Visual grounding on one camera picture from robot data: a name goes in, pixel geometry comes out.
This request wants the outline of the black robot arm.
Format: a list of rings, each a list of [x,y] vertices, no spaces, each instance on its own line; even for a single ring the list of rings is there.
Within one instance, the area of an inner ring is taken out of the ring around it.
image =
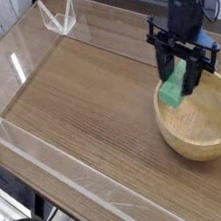
[[[215,72],[220,44],[203,30],[203,22],[216,21],[204,7],[204,0],[168,0],[168,16],[148,18],[147,42],[154,46],[160,97],[178,105],[191,95],[203,71]]]

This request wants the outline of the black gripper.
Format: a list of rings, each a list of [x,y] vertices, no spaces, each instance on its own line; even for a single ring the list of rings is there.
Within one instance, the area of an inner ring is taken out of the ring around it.
[[[149,16],[147,43],[156,50],[158,75],[166,82],[173,73],[175,57],[181,60],[182,95],[192,95],[204,70],[215,72],[219,44],[203,31],[203,0],[168,0],[168,16]]]

